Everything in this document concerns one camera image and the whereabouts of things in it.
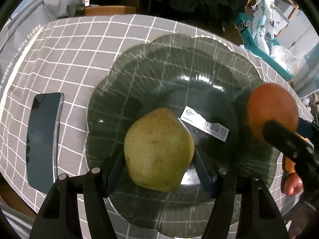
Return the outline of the white barcode label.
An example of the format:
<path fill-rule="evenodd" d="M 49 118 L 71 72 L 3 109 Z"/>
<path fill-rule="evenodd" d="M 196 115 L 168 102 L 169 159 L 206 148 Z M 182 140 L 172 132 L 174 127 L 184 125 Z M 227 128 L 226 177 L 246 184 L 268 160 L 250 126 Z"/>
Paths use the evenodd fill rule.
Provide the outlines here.
<path fill-rule="evenodd" d="M 206 121 L 199 113 L 194 109 L 186 106 L 180 117 L 181 120 L 188 123 L 189 125 L 225 142 L 228 136 L 229 129 L 218 124 L 210 123 Z"/>

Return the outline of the small orange tangerine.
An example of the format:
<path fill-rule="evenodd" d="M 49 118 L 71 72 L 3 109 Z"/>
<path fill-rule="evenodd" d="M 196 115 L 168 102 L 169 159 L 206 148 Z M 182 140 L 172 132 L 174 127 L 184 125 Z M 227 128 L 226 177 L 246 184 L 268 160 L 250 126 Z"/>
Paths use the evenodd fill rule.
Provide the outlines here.
<path fill-rule="evenodd" d="M 293 162 L 290 158 L 284 158 L 284 170 L 288 173 L 295 173 L 295 162 Z"/>

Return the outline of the large orange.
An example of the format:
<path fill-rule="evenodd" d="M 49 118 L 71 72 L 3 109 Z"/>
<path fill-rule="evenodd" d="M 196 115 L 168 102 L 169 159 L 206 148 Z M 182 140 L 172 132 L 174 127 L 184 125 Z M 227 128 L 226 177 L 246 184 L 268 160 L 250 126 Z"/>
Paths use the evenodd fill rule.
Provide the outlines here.
<path fill-rule="evenodd" d="M 265 142 L 263 126 L 276 120 L 292 132 L 297 131 L 298 107 L 292 95 L 275 83 L 265 83 L 254 89 L 247 104 L 248 125 L 260 142 Z"/>

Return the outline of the yellow-green pear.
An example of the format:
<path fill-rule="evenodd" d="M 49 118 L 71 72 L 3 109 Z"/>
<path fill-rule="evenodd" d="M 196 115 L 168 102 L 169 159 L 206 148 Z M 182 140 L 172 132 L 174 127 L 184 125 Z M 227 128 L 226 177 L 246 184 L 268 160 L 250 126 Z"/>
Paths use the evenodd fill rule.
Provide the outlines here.
<path fill-rule="evenodd" d="M 161 192 L 174 190 L 194 156 L 194 140 L 183 122 L 167 108 L 136 121 L 124 139 L 128 174 L 137 185 Z"/>

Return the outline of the grey crumpled jacket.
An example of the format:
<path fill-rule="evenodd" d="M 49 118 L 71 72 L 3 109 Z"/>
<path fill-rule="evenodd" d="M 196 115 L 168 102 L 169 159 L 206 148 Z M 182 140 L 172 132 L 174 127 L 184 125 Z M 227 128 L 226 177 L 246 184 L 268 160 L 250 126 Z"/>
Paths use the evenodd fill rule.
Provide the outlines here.
<path fill-rule="evenodd" d="M 85 0 L 44 0 L 44 6 L 51 20 L 73 17 L 83 9 Z"/>

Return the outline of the wooden drawer box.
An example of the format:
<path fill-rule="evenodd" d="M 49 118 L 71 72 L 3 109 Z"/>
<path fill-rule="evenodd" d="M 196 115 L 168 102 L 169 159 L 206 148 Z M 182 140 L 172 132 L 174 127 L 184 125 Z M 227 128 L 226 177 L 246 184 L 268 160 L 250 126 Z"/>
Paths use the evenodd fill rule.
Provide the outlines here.
<path fill-rule="evenodd" d="M 124 5 L 94 6 L 84 8 L 85 16 L 112 16 L 136 14 L 136 8 Z"/>

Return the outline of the red apple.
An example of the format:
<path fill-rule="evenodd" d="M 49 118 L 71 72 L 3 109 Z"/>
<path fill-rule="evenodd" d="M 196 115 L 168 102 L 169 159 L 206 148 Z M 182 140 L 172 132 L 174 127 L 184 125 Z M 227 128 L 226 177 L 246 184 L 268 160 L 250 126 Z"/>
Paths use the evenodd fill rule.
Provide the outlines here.
<path fill-rule="evenodd" d="M 290 173 L 284 181 L 284 194 L 295 196 L 303 190 L 303 182 L 296 172 Z"/>

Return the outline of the grey checked tablecloth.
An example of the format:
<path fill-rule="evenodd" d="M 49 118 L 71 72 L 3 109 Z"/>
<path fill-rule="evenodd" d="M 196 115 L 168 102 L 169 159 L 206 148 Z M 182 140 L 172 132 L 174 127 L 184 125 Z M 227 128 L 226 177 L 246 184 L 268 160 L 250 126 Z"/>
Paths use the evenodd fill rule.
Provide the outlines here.
<path fill-rule="evenodd" d="M 33 98 L 62 92 L 57 170 L 68 175 L 87 171 L 84 141 L 86 107 L 94 87 L 126 49 L 170 34 L 209 35 L 203 29 L 143 15 L 79 17 L 53 21 L 29 37 L 21 57 L 10 65 L 13 78 L 2 79 L 1 174 L 19 199 L 38 211 L 45 194 L 27 181 L 25 149 Z"/>

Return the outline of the grey fabric storage bin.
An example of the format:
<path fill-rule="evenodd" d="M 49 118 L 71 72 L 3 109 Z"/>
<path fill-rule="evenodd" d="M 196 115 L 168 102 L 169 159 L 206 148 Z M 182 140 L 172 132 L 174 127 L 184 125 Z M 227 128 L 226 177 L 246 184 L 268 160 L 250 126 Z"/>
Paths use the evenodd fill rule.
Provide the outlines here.
<path fill-rule="evenodd" d="M 1 31 L 1 88 L 31 38 L 50 22 L 44 0 L 31 0 L 14 14 Z"/>

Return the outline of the black smartphone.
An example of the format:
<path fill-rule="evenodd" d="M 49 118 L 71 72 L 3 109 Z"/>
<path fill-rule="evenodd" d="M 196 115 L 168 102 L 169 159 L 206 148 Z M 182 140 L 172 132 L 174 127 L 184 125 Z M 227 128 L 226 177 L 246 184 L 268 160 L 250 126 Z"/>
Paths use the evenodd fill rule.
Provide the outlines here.
<path fill-rule="evenodd" d="M 57 178 L 57 145 L 64 94 L 42 93 L 34 97 L 27 130 L 27 181 L 47 194 Z"/>

